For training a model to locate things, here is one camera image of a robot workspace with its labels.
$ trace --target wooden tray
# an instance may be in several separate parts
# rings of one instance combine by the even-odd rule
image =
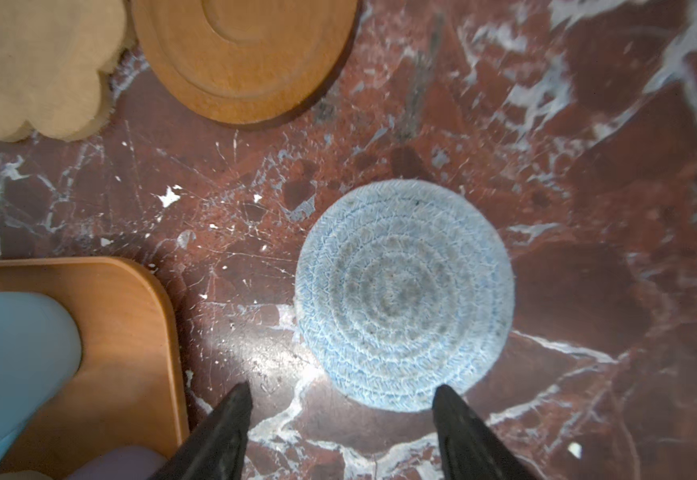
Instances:
[[[0,472],[59,480],[121,446],[175,453],[189,434],[175,314],[148,270],[104,256],[1,260],[5,291],[44,293],[63,305],[79,327],[82,363],[30,420]]]

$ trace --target red marble surface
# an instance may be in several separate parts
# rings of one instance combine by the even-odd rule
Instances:
[[[439,478],[430,412],[335,392],[292,309],[324,209],[430,180],[487,216],[516,273],[470,405],[539,478],[697,478],[697,0],[362,8],[324,98],[267,130],[193,114],[125,54],[99,135],[0,144],[0,258],[148,266],[191,424],[252,384],[247,478]]]

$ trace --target beige felt coaster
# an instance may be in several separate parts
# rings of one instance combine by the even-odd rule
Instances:
[[[0,140],[99,130],[129,30],[122,0],[0,0]]]

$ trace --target round wooden coaster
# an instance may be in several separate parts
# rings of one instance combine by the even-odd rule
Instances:
[[[153,71],[179,101],[228,124],[297,107],[338,61],[357,0],[134,0]]]

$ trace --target round woven coaster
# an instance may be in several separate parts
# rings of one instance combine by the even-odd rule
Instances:
[[[416,412],[440,384],[463,393],[495,363],[513,319],[513,272],[497,232],[463,197],[389,180],[345,195],[309,232],[296,312],[339,390]]]

